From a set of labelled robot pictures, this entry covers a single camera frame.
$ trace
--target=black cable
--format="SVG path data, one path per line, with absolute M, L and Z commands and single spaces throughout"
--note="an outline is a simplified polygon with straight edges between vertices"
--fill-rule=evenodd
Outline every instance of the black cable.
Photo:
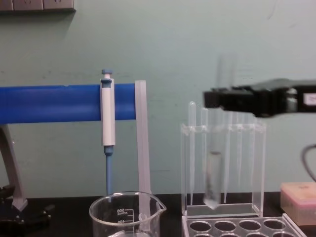
M 303 166 L 304 166 L 305 170 L 310 175 L 310 177 L 316 182 L 316 176 L 312 172 L 312 170 L 310 169 L 310 167 L 309 167 L 309 165 L 307 164 L 307 161 L 306 161 L 306 153 L 309 152 L 310 150 L 314 149 L 314 148 L 316 148 L 316 144 L 305 147 L 302 150 L 301 158 L 302 158 L 302 163 L 303 163 Z

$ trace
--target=pipette tip box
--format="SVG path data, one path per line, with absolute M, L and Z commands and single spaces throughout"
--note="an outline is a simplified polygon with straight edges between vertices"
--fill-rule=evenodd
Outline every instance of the pipette tip box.
M 316 225 L 316 183 L 282 183 L 281 208 L 298 226 Z

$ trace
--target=green wall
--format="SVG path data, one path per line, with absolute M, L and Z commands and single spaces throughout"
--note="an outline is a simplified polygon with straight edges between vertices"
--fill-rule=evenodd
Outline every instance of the green wall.
M 313 0 L 75 0 L 73 15 L 0 17 L 0 86 L 146 80 L 152 190 L 180 192 L 180 122 L 215 84 L 220 52 L 246 56 L 252 76 L 315 78 Z M 300 161 L 316 116 L 268 123 L 266 190 L 309 180 Z M 99 122 L 11 125 L 27 197 L 105 193 Z M 0 160 L 0 186 L 7 183 Z M 117 122 L 114 189 L 138 189 L 134 122 Z

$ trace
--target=blue horizontal bar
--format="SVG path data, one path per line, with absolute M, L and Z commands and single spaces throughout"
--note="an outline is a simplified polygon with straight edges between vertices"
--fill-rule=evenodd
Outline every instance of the blue horizontal bar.
M 115 85 L 115 119 L 136 119 L 135 84 Z M 99 120 L 99 85 L 0 87 L 0 124 Z

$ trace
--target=glass beaker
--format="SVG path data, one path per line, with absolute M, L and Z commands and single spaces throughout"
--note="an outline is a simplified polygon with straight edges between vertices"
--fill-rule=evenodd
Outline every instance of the glass beaker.
M 94 237 L 159 237 L 165 205 L 142 192 L 115 193 L 96 200 L 89 209 Z

